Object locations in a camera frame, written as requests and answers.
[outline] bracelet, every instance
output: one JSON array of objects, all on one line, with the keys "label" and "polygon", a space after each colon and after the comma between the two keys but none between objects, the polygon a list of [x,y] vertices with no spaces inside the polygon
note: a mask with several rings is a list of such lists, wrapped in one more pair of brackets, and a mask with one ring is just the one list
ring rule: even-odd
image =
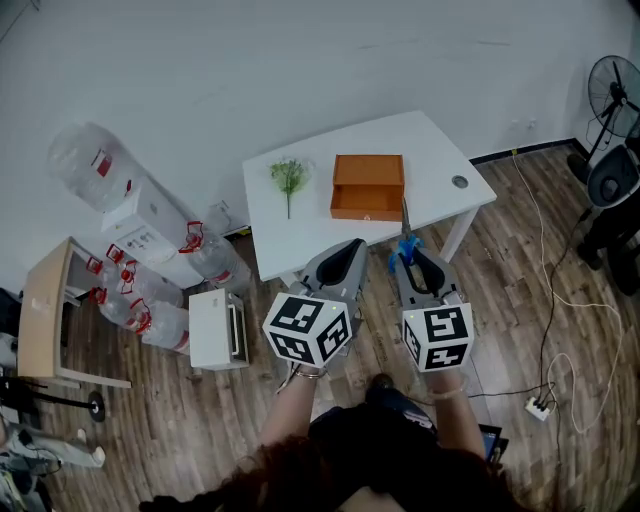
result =
[{"label": "bracelet", "polygon": [[444,393],[436,393],[431,389],[427,389],[427,396],[431,398],[431,400],[449,400],[450,398],[462,393],[465,389],[467,389],[467,384],[469,383],[469,378],[463,373],[462,374],[462,384],[459,388],[452,389],[450,391],[445,391]]},{"label": "bracelet", "polygon": [[296,370],[293,373],[296,374],[298,377],[304,377],[305,379],[314,380],[314,379],[319,379],[320,377],[324,377],[327,374],[327,369],[322,368],[322,371],[320,373],[304,373],[304,372],[301,372],[300,370]]}]

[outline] baseboard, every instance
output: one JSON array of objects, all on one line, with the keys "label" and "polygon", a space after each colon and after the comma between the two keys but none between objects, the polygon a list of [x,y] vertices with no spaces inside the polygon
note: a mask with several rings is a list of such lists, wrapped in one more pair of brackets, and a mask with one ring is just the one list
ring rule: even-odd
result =
[{"label": "baseboard", "polygon": [[[589,152],[584,148],[580,141],[575,137],[571,139],[562,139],[562,140],[554,140],[552,142],[543,142],[541,144],[533,144],[531,146],[523,146],[518,148],[518,154],[522,153],[530,153],[531,151],[539,151],[541,149],[553,148],[556,146],[565,146],[572,145],[575,150],[583,157],[586,157]],[[479,156],[476,158],[470,158],[469,162],[472,165],[484,164],[486,162],[491,162],[492,160],[498,160],[500,158],[506,158],[511,156],[511,150],[507,149],[505,151],[498,151],[497,153],[491,153],[490,155]]]}]

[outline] table leg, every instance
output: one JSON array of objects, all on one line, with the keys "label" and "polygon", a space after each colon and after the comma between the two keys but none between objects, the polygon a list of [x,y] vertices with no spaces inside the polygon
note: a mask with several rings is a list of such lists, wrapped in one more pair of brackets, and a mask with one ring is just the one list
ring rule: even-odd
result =
[{"label": "table leg", "polygon": [[68,368],[60,368],[56,371],[58,377],[65,379],[79,380],[82,382],[89,382],[91,384],[101,384],[103,386],[111,386],[114,388],[131,388],[131,381],[109,379],[108,377],[100,377],[98,375],[91,375],[90,373],[77,372],[75,370],[69,370]]},{"label": "table leg", "polygon": [[282,274],[280,276],[280,279],[282,279],[282,282],[287,286],[291,286],[293,283],[295,283],[298,280],[298,278],[293,272],[291,272],[290,274]]},{"label": "table leg", "polygon": [[444,247],[440,251],[440,257],[443,260],[451,261],[451,258],[453,258],[453,255],[456,253],[460,242],[462,242],[462,239],[467,233],[469,226],[471,226],[477,212],[478,208],[472,208],[471,210],[467,210],[456,217],[456,221],[449,232],[447,241],[444,243]]},{"label": "table leg", "polygon": [[78,299],[76,299],[68,290],[64,292],[64,301],[69,304],[73,304],[75,307],[79,308],[82,304]]}]

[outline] blue object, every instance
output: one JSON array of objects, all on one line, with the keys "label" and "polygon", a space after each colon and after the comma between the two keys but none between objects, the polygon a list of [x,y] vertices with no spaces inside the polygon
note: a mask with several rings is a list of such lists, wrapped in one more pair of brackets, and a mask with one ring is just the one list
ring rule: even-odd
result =
[{"label": "blue object", "polygon": [[424,247],[424,242],[416,235],[411,235],[408,240],[400,240],[400,242],[398,242],[398,248],[389,258],[389,272],[395,274],[398,254],[404,256],[407,264],[413,265],[413,249],[416,247]]}]

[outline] wooden floor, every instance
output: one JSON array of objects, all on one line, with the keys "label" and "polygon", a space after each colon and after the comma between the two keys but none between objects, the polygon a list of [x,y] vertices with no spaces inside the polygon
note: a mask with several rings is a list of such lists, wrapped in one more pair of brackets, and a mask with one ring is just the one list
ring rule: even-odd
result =
[{"label": "wooden floor", "polygon": [[[517,157],[545,220],[545,265],[557,260],[565,238],[588,202],[565,165],[568,147]],[[538,218],[510,158],[479,166],[498,200],[480,209],[453,258],[475,317],[476,343],[466,368],[471,392],[499,393],[538,384],[538,354],[549,297],[541,275]],[[431,248],[442,247],[451,222],[420,231]],[[579,228],[576,240],[584,233]],[[396,241],[369,249],[362,297],[365,322],[342,370],[321,381],[314,414],[334,404],[350,406],[364,396],[367,381],[384,371],[405,393],[426,400],[424,380],[401,343],[398,297],[387,273]],[[239,250],[253,265],[250,238]],[[84,303],[72,311],[67,358],[72,368],[128,378],[131,390],[103,389],[105,423],[92,424],[81,410],[43,405],[47,430],[72,436],[87,430],[107,453],[102,470],[65,467],[47,479],[54,501],[65,512],[135,510],[155,494],[187,499],[215,488],[237,459],[256,447],[260,426],[283,364],[271,353],[260,325],[279,281],[261,283],[254,274],[246,302],[252,365],[245,370],[194,375],[189,358],[141,345]],[[557,293],[573,302],[615,304],[621,310],[624,347],[601,420],[586,435],[570,420],[571,375],[555,367],[561,412],[561,490],[565,510],[615,510],[629,489],[638,446],[638,320],[634,300],[609,286],[569,252],[556,278]],[[604,397],[617,343],[617,324],[603,308],[559,306],[545,349],[545,363],[566,352],[578,373],[576,421],[589,422]],[[86,399],[90,387],[55,391]],[[525,502],[541,507],[552,492],[558,415],[538,423],[524,410],[527,395],[473,399],[481,422],[501,426],[510,439],[504,462]]]}]

